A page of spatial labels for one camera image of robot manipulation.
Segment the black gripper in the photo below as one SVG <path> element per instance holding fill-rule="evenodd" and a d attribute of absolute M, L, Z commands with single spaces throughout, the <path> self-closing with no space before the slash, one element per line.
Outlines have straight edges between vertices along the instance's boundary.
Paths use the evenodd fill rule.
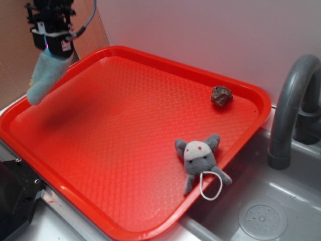
<path fill-rule="evenodd" d="M 69 58 L 74 46 L 71 19 L 75 15 L 73 1 L 32 1 L 25 4 L 30 32 L 37 49 L 48 50 L 58 58 Z"/>

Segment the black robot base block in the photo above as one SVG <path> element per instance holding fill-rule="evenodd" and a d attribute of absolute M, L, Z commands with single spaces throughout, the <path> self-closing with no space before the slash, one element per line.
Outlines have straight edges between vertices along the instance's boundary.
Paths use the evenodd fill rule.
<path fill-rule="evenodd" d="M 41 191 L 41 178 L 25 161 L 1 162 L 1 240 L 31 224 Z"/>

